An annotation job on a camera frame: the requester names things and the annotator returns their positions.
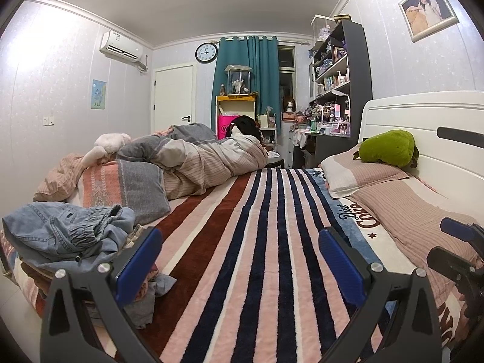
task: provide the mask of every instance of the pile of clothes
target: pile of clothes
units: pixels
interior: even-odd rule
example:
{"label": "pile of clothes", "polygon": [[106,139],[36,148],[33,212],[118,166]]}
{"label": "pile of clothes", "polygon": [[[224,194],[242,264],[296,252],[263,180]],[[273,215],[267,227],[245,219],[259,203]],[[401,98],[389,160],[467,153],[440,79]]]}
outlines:
{"label": "pile of clothes", "polygon": [[[132,247],[144,231],[135,227],[132,209],[120,204],[82,208],[64,202],[26,204],[3,218],[3,230],[43,297],[58,269],[91,271]],[[137,328],[151,323],[155,297],[167,293],[175,282],[153,264],[135,301],[124,307]],[[93,304],[88,309],[93,319],[99,318]]]}

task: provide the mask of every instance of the poster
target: poster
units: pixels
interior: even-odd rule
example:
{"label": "poster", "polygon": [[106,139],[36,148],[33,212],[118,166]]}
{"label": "poster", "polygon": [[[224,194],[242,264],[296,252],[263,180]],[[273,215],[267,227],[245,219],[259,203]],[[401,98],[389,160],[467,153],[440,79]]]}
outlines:
{"label": "poster", "polygon": [[106,104],[106,82],[93,79],[91,109],[104,109]]}

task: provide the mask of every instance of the white plush toy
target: white plush toy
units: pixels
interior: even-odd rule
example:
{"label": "white plush toy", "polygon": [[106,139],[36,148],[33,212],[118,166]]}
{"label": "white plush toy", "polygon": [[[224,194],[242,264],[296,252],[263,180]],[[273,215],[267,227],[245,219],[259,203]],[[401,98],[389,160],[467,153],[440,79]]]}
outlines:
{"label": "white plush toy", "polygon": [[131,142],[131,137],[126,133],[105,133],[96,139],[93,149],[82,159],[82,164],[86,168],[103,165],[109,162],[113,154],[129,142]]}

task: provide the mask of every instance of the bed frame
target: bed frame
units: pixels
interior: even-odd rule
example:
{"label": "bed frame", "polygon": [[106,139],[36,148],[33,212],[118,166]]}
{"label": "bed frame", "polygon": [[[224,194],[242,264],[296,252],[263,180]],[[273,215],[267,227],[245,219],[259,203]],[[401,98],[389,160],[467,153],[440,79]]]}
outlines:
{"label": "bed frame", "polygon": [[443,91],[369,101],[363,110],[359,142],[390,129],[405,129],[415,138],[420,157],[418,167],[409,172],[449,199],[480,208],[484,91]]}

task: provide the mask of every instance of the denim jeans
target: denim jeans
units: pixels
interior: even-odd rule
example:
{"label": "denim jeans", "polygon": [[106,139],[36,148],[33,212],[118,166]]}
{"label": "denim jeans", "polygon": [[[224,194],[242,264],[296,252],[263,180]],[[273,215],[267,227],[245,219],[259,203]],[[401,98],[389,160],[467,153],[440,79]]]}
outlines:
{"label": "denim jeans", "polygon": [[3,218],[8,241],[37,268],[89,271],[107,262],[132,232],[135,214],[120,204],[81,208],[64,202],[34,202]]}

